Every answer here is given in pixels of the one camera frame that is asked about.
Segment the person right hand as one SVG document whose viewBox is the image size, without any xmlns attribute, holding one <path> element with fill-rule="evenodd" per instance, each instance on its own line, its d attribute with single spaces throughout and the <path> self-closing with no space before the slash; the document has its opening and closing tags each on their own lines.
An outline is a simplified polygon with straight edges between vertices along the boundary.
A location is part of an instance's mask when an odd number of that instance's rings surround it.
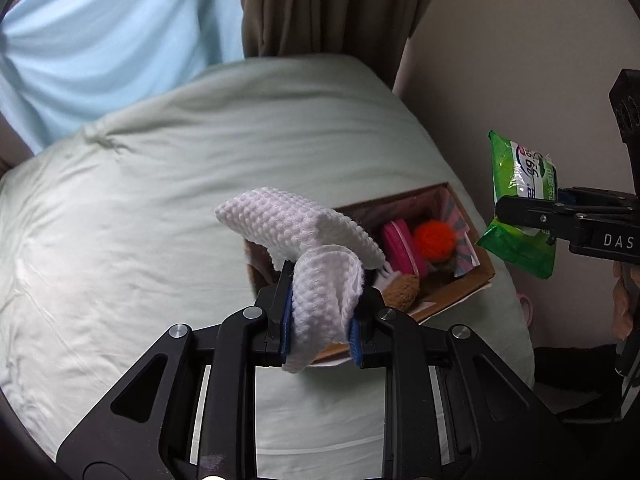
<svg viewBox="0 0 640 480">
<path fill-rule="evenodd" d="M 623 265 L 620 262 L 613 263 L 613 275 L 616 284 L 612 296 L 614 301 L 612 332 L 618 340 L 625 340 L 632 329 L 634 321 L 630 312 L 630 298 L 624 285 Z"/>
</svg>

